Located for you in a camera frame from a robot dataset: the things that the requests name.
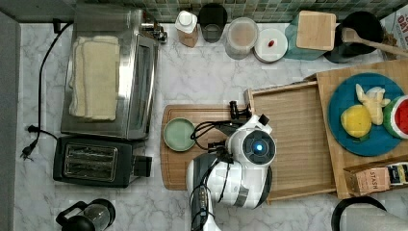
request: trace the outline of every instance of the toaster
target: toaster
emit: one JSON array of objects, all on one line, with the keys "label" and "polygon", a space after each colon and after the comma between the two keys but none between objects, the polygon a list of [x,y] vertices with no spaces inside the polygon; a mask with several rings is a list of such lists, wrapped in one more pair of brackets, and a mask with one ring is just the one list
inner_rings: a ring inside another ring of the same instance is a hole
[{"label": "toaster", "polygon": [[87,137],[58,138],[53,178],[56,181],[110,188],[126,188],[149,177],[152,158],[144,141],[114,141]]}]

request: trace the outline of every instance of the kitchen counter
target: kitchen counter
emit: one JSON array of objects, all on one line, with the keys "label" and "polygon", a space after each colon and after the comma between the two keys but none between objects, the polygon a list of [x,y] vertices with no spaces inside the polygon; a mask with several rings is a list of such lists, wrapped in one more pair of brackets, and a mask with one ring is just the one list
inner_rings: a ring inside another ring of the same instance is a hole
[{"label": "kitchen counter", "polygon": [[[35,135],[25,128],[37,124],[38,71],[54,39],[51,24],[21,25],[17,148],[15,166],[14,230],[61,230],[56,215],[71,204],[106,198],[116,208],[109,230],[189,230],[187,192],[168,191],[160,169],[160,135],[163,111],[168,104],[243,103],[243,91],[300,81],[318,71],[356,64],[381,62],[377,52],[348,64],[332,64],[323,57],[313,62],[281,60],[263,64],[250,54],[241,61],[224,52],[224,38],[207,43],[200,38],[195,48],[178,42],[173,24],[165,24],[168,42],[161,46],[155,88],[155,105],[146,155],[153,157],[150,178],[138,179],[127,189],[103,189],[55,182],[52,179],[55,141],[41,136],[32,153],[33,162],[19,158]],[[260,24],[260,29],[284,31],[285,24]],[[57,42],[45,65],[43,81],[43,129],[60,135],[64,79],[72,29]],[[408,189],[374,195],[389,212],[408,218]],[[330,219],[339,200],[319,194],[263,204],[256,210],[217,204],[216,220],[222,230],[331,230]]]}]

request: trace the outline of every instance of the cable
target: cable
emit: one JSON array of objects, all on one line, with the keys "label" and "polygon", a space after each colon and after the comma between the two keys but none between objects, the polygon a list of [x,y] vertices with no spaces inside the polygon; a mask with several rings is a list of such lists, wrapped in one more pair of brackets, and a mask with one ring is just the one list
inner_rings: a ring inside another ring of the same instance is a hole
[{"label": "cable", "polygon": [[[193,195],[193,193],[194,193],[197,189],[200,189],[201,187],[204,187],[204,189],[205,189],[206,191],[210,191],[210,189],[207,187],[208,177],[210,176],[210,174],[211,174],[211,172],[213,171],[214,167],[215,167],[218,163],[219,163],[219,160],[215,160],[215,161],[210,165],[210,167],[207,169],[207,171],[204,173],[203,177],[201,178],[200,184],[199,184],[198,186],[196,186],[196,187],[192,190],[192,192],[191,192],[191,194],[190,194],[190,198],[189,198],[189,203],[190,203],[190,205],[191,205],[192,195]],[[209,198],[208,198],[208,197],[209,197],[209,196],[206,196],[206,198],[207,198],[207,201],[206,201],[206,209],[205,209],[206,214],[205,214],[205,217],[201,216],[200,229],[198,229],[198,230],[202,230],[202,226],[203,226],[203,224],[206,222],[206,220],[207,220],[207,218],[208,218],[208,215],[212,215],[213,217],[215,217],[212,213],[208,212],[208,204],[209,204]],[[195,218],[196,218],[197,214],[194,216],[194,219],[191,221],[191,230],[194,230],[194,231],[197,230],[197,228],[198,228],[198,227],[192,228],[192,225],[193,225],[194,222],[195,222]]]},{"label": "cable", "polygon": [[38,127],[36,127],[36,126],[34,126],[34,125],[30,125],[30,127],[27,128],[27,131],[28,131],[29,133],[34,133],[34,132],[35,132],[35,133],[38,133],[38,132],[40,132],[40,133],[46,134],[46,135],[48,135],[48,136],[54,138],[55,140],[58,139],[54,134],[49,133],[49,132],[44,131],[44,130],[41,130],[41,129],[39,129]]},{"label": "cable", "polygon": [[42,60],[41,63],[41,67],[39,68],[39,77],[38,77],[38,127],[35,127],[37,129],[37,137],[36,139],[30,143],[30,145],[24,147],[24,149],[22,150],[22,153],[20,155],[20,158],[23,158],[24,160],[29,159],[31,161],[33,161],[32,158],[30,158],[31,153],[33,152],[34,148],[36,148],[38,140],[39,140],[39,135],[41,133],[47,134],[49,136],[52,136],[54,139],[56,139],[57,137],[52,135],[49,132],[46,132],[44,130],[41,130],[41,95],[42,95],[42,70],[44,68],[45,62],[47,61],[47,58],[49,56],[49,54],[51,53],[52,48],[54,47],[54,45],[57,43],[58,39],[60,38],[60,36],[63,34],[63,32],[66,30],[66,28],[68,28],[70,25],[72,25],[72,22],[68,22],[66,23],[63,28],[60,30],[60,32],[58,32],[58,34],[56,35],[56,37],[54,38],[54,40],[52,41],[50,47],[47,50],[47,53],[44,56],[44,59]]},{"label": "cable", "polygon": [[217,126],[225,126],[225,127],[231,127],[231,128],[236,128],[235,126],[232,126],[230,124],[235,124],[233,121],[231,120],[223,120],[223,121],[205,121],[202,123],[199,123],[197,126],[195,126],[194,131],[192,132],[190,139],[194,140],[195,144],[197,144],[197,146],[203,150],[214,150],[214,148],[208,148],[208,147],[204,147],[202,146],[197,139],[199,139],[200,137],[202,137],[204,134],[208,133],[210,130],[216,128]]},{"label": "cable", "polygon": [[222,187],[221,195],[219,196],[219,200],[217,203],[221,202],[221,199],[224,197],[225,187],[227,186],[227,179],[228,179],[228,172],[230,171],[230,164],[228,163],[227,166],[227,173],[225,174],[224,186]]}]

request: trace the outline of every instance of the wooden spoon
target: wooden spoon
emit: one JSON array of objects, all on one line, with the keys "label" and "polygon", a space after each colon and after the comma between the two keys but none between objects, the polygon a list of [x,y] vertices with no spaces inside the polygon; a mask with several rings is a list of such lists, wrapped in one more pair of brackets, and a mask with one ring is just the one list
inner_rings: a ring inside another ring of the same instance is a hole
[{"label": "wooden spoon", "polygon": [[357,32],[351,28],[344,27],[342,29],[342,38],[343,38],[343,42],[362,43],[367,46],[371,46],[371,47],[374,47],[374,48],[377,48],[377,49],[380,49],[380,50],[383,50],[383,51],[386,51],[392,54],[400,55],[403,57],[408,57],[408,51],[395,47],[395,46],[386,45],[386,44],[378,43],[375,41],[370,41],[370,40],[360,38]]}]

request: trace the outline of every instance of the plug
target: plug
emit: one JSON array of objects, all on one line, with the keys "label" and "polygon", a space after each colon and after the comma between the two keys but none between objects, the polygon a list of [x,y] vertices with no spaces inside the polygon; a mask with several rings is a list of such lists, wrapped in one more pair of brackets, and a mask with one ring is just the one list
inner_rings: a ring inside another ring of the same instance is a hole
[{"label": "plug", "polygon": [[36,127],[36,126],[34,126],[34,125],[30,125],[30,127],[27,128],[27,131],[28,131],[29,133],[34,133],[34,132],[37,133],[38,130],[39,130],[39,128]]},{"label": "plug", "polygon": [[22,157],[24,159],[24,161],[26,159],[30,159],[31,161],[33,161],[33,159],[31,159],[29,156],[31,155],[31,153],[33,152],[34,148],[36,148],[37,146],[37,142],[38,140],[35,139],[30,145],[24,147],[20,157]]},{"label": "plug", "polygon": [[61,32],[61,23],[62,21],[58,18],[52,19],[52,25],[54,28],[54,34],[59,34]]}]

